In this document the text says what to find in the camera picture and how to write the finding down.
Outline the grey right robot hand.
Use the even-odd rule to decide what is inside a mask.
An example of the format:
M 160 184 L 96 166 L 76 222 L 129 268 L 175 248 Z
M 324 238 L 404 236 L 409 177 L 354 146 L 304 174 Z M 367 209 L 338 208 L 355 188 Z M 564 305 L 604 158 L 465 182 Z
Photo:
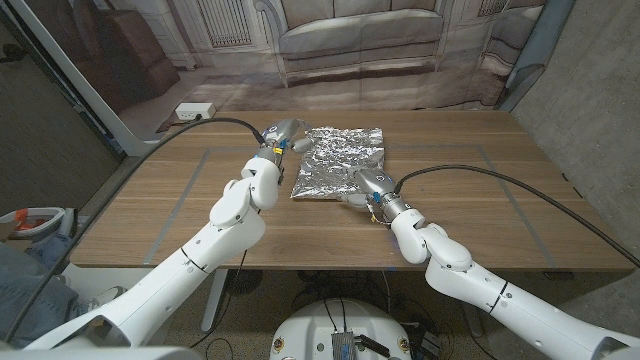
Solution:
M 348 174 L 357 185 L 354 194 L 341 195 L 339 200 L 358 209 L 367 207 L 367 199 L 379 202 L 384 196 L 395 193 L 395 183 L 391 177 L 379 169 L 355 169 Z

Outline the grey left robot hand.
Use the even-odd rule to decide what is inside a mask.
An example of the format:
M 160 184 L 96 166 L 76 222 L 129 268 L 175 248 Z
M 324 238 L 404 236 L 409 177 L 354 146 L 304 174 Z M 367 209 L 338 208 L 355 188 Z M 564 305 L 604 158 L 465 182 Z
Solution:
M 299 130 L 310 130 L 309 124 L 301 119 L 290 118 L 271 125 L 263 133 L 265 144 L 276 154 L 283 154 L 287 149 L 301 154 L 313 147 L 313 141 L 308 137 L 295 139 Z

